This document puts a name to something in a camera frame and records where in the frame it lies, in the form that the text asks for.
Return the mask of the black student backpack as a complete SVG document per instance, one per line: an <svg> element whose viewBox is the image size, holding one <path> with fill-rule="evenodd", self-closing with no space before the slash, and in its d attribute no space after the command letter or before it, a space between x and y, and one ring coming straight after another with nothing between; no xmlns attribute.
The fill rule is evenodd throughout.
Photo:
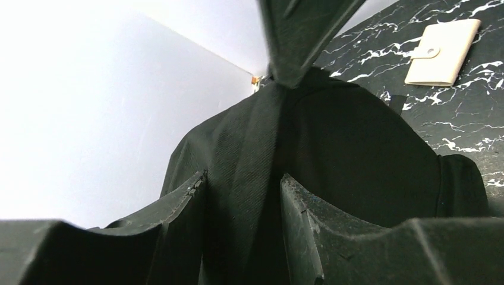
<svg viewBox="0 0 504 285"><path fill-rule="evenodd" d="M190 130L162 194L207 173L197 284L292 284L281 179L385 228L491 218L478 167L439 156L365 88L313 66L359 1L260 1L272 82Z"/></svg>

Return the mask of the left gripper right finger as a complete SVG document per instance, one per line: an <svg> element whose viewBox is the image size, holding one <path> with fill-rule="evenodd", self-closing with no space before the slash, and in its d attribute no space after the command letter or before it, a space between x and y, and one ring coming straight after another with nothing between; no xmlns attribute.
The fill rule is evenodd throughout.
<svg viewBox="0 0 504 285"><path fill-rule="evenodd" d="M385 228L281 179L292 284L502 284L501 218L413 218Z"/></svg>

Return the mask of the beige snap wallet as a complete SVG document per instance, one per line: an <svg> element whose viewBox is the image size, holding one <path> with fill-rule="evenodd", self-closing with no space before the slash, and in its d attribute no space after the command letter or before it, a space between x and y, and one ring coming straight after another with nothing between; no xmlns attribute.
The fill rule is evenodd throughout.
<svg viewBox="0 0 504 285"><path fill-rule="evenodd" d="M480 24L478 19L466 19L427 26L419 45L409 53L411 64L404 83L452 86Z"/></svg>

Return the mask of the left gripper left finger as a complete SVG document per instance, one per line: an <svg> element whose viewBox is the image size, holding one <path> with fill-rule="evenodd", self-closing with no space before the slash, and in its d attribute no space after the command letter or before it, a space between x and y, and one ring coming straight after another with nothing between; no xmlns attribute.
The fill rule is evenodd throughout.
<svg viewBox="0 0 504 285"><path fill-rule="evenodd" d="M2 284L197 284L206 172L105 228L1 221Z"/></svg>

